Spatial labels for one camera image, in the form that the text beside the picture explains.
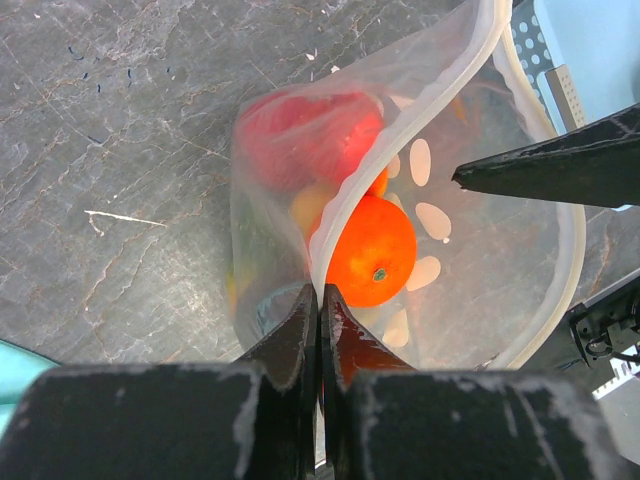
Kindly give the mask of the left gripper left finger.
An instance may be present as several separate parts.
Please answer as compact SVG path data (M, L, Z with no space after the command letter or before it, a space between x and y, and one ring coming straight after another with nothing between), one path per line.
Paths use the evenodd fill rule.
M229 364L68 365L27 389L1 439L5 479L309 479L315 291Z

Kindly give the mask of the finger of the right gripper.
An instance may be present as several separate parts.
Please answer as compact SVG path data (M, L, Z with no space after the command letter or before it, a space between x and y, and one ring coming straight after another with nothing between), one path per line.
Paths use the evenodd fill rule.
M639 204L639 106L565 135L475 160L452 180L484 194L620 208Z

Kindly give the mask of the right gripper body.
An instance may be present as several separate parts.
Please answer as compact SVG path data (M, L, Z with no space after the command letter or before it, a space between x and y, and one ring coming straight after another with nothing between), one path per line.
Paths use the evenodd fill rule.
M563 373L591 391L637 373L639 272L568 310L524 369Z

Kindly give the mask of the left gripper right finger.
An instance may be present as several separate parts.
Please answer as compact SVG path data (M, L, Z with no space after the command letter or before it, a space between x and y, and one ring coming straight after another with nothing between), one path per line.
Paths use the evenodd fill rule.
M419 371L327 286L321 310L327 456L339 479L621 479L592 395L564 376Z

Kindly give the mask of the orange tangerine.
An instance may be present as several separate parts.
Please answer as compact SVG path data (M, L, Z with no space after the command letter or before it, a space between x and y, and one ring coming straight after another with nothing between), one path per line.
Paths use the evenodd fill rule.
M339 237L326 282L350 306L377 307L404 288L416 259L417 237L408 216L386 199L365 196Z

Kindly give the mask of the yellow lemon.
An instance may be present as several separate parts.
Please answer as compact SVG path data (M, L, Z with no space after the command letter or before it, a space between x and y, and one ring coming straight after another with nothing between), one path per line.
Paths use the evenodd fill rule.
M305 187L296 195L289 213L304 235L308 236L314 231L324 207L336 193L334 185L316 183Z

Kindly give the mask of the red yellow peach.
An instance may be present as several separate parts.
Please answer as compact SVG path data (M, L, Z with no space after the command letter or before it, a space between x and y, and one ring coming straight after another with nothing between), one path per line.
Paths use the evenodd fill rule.
M374 197L383 197L388 185L388 169L385 168L381 171L381 173L376 177L373 183L370 185L368 190L366 191L367 196Z

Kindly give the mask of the clear dotted zip bag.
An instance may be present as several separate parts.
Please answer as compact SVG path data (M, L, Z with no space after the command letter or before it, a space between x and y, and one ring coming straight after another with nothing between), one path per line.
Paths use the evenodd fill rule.
M465 1L434 25L307 84L316 97L362 92L385 127L304 235L276 192L232 159L230 302L244 347L273 330L300 290L322 291L338 238L385 168L383 199L408 216L417 259L389 301L351 312L405 362L426 369L517 368L559 323L585 250L580 206L484 195L452 180L467 162L550 138L525 78L508 1Z

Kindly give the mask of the red apple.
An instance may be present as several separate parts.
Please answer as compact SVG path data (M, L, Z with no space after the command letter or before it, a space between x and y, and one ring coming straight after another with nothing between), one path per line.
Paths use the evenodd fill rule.
M240 114L232 159L251 180L276 192L315 181L339 185L384 127L379 106L365 93L307 97L279 91Z

